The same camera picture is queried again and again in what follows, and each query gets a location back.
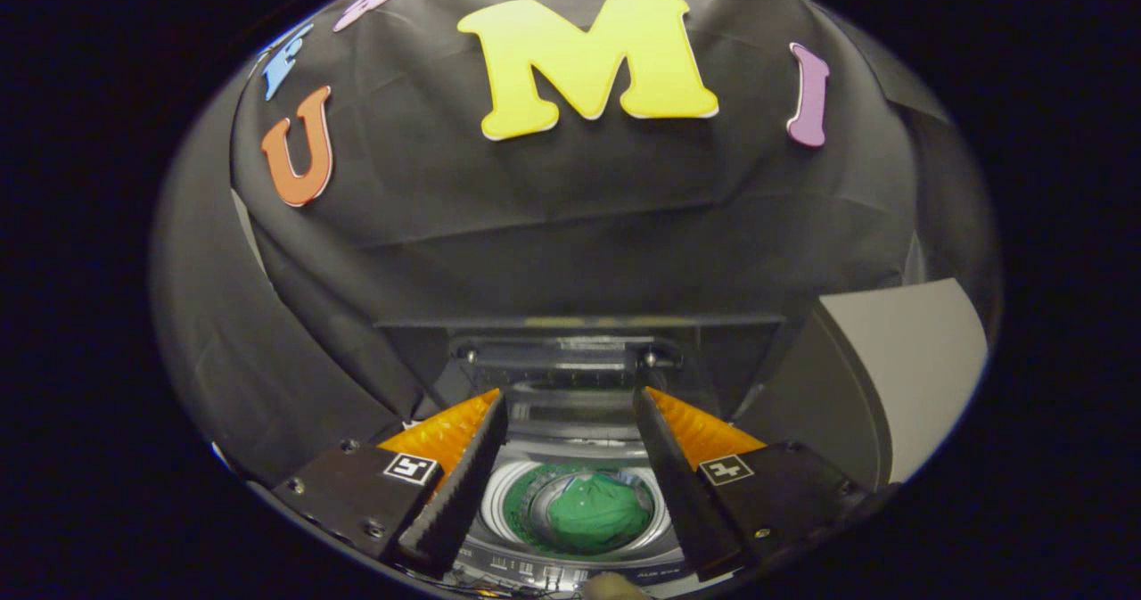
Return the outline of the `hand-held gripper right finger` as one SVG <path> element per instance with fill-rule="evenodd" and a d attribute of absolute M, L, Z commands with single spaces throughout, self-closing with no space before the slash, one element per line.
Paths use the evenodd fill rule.
<path fill-rule="evenodd" d="M 869 490 L 803 443 L 763 443 L 640 386 L 636 425 L 698 579 L 767 574 L 871 514 Z"/>

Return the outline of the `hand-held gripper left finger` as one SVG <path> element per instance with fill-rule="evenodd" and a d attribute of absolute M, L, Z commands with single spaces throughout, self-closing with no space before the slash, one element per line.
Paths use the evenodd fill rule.
<path fill-rule="evenodd" d="M 440 579 L 480 510 L 505 431 L 505 398 L 478 394 L 385 441 L 323 451 L 270 497 L 335 546 Z"/>

